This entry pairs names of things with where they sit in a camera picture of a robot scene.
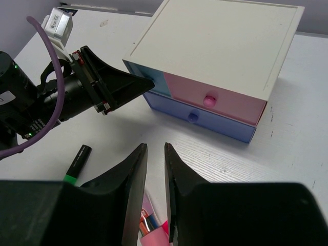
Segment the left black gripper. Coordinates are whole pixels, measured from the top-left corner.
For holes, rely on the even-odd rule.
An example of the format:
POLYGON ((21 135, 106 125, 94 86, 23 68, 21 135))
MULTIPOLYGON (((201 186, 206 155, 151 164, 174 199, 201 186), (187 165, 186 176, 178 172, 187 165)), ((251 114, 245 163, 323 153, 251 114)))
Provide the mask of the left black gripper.
MULTIPOLYGON (((71 54, 73 62, 59 60, 65 83, 64 104, 55 126, 95 107, 104 113, 100 96, 92 86, 91 77, 80 49, 71 54)), ((1 150, 18 145, 17 138, 34 138, 49 122, 58 97, 57 80, 48 80, 54 72, 49 63, 35 85, 6 52, 1 52, 1 150)))

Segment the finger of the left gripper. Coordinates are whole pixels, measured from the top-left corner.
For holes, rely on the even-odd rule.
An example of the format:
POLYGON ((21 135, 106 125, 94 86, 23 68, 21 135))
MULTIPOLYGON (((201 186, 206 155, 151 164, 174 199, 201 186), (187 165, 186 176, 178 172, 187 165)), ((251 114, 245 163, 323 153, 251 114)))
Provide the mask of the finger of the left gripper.
POLYGON ((94 79, 92 83, 106 110, 116 110, 154 88, 151 79, 118 70, 96 56, 88 46, 81 55, 94 79))

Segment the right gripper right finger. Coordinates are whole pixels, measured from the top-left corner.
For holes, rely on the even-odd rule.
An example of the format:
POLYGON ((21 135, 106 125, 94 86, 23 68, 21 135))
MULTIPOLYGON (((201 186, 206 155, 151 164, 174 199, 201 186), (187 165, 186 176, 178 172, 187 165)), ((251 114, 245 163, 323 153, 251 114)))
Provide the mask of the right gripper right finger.
POLYGON ((209 182, 165 144, 172 245, 327 245, 311 192, 293 182, 209 182))

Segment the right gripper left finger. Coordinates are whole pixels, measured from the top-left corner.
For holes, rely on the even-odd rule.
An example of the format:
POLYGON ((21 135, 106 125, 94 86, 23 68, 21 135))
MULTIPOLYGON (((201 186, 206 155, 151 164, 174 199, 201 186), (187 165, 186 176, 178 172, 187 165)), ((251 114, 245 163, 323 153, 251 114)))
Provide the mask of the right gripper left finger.
POLYGON ((1 245, 136 245, 148 148, 76 187, 1 181, 1 245))

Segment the green cap black highlighter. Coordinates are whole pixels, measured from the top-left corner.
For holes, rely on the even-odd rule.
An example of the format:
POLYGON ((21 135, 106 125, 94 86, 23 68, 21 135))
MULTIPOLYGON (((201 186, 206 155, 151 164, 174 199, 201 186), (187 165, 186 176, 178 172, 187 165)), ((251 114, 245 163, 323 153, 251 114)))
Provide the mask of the green cap black highlighter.
POLYGON ((81 146, 64 176, 64 182, 68 182, 72 185, 76 184, 76 181, 87 163, 91 152, 92 148, 90 146, 81 146))

